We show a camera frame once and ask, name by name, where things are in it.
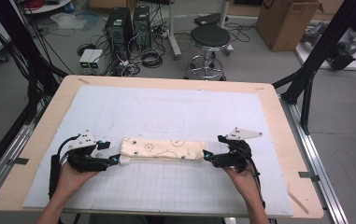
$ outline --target black stool seat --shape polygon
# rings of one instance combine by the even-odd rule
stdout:
[[[228,32],[212,25],[201,25],[194,28],[191,39],[198,47],[222,48],[230,43]]]

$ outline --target stool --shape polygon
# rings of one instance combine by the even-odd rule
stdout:
[[[230,44],[229,33],[217,26],[201,25],[192,30],[190,40],[205,53],[192,58],[184,78],[189,79],[188,74],[192,73],[205,79],[220,76],[220,80],[225,81],[223,65],[216,59],[214,51],[227,48]]]

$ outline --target wooden table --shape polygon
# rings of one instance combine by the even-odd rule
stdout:
[[[293,217],[321,218],[323,210],[320,200],[309,178],[302,178],[298,172],[307,168],[294,140],[292,130],[285,117],[278,96],[270,84],[217,82],[203,80],[178,80],[136,77],[66,77],[56,92],[41,121],[36,126],[20,158],[29,159],[26,165],[15,164],[5,183],[0,188],[0,211],[33,211],[22,204],[36,175],[37,167],[56,134],[66,111],[69,109],[77,90],[82,85],[113,87],[235,91],[258,94],[269,132],[274,142],[279,164],[291,197]]]

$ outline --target chair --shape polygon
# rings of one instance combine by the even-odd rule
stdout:
[[[190,40],[194,46],[203,49],[205,53],[190,60],[184,78],[189,79],[188,74],[193,74],[205,79],[220,77],[220,81],[225,81],[223,65],[216,59],[215,51],[227,48],[230,39],[229,33],[217,26],[201,25],[194,28]]]

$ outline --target floor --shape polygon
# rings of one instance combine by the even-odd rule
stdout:
[[[81,74],[76,51],[79,45],[95,41],[94,35],[101,35],[104,21],[90,14],[81,14],[88,24],[81,30],[54,30],[45,15],[39,18],[40,25],[52,27],[45,35],[54,50],[74,74]],[[176,20],[178,44],[182,57],[175,61],[167,40],[164,63],[159,68],[141,68],[137,77],[183,78],[189,59],[201,51],[191,46],[186,35],[195,24],[196,15],[179,17]],[[251,25],[255,19],[231,17],[228,24],[236,22]],[[246,35],[232,43],[234,52],[229,56],[219,52],[217,58],[224,65],[227,81],[273,83],[295,72],[301,64],[294,52],[271,52],[254,29],[243,31]],[[53,63],[66,68],[50,54]],[[27,82],[11,60],[0,63],[0,140],[27,103]],[[283,93],[287,89],[277,89]],[[333,184],[348,222],[356,223],[356,72],[320,69],[315,77],[309,115],[309,131],[320,154],[320,158]],[[0,212],[0,223],[34,222],[38,214]],[[69,222],[72,215],[67,215]],[[88,216],[82,216],[79,223],[88,223]],[[249,223],[240,218],[238,223]],[[291,220],[279,219],[278,223],[333,223],[327,211],[322,219]]]

